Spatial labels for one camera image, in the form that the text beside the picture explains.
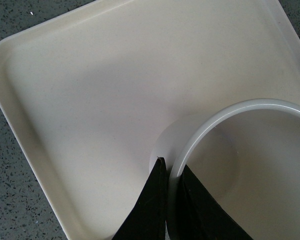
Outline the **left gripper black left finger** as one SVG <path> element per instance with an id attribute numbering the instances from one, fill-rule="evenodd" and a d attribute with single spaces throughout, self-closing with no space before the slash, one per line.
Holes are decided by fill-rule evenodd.
<path id="1" fill-rule="evenodd" d="M 164 240 L 166 238 L 168 173 L 165 159 L 157 158 L 149 177 L 114 240 Z"/>

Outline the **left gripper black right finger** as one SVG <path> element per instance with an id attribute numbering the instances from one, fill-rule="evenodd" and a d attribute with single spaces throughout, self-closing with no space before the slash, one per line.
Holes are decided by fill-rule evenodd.
<path id="1" fill-rule="evenodd" d="M 181 175 L 181 238 L 183 240 L 251 240 L 217 203 L 191 169 Z"/>

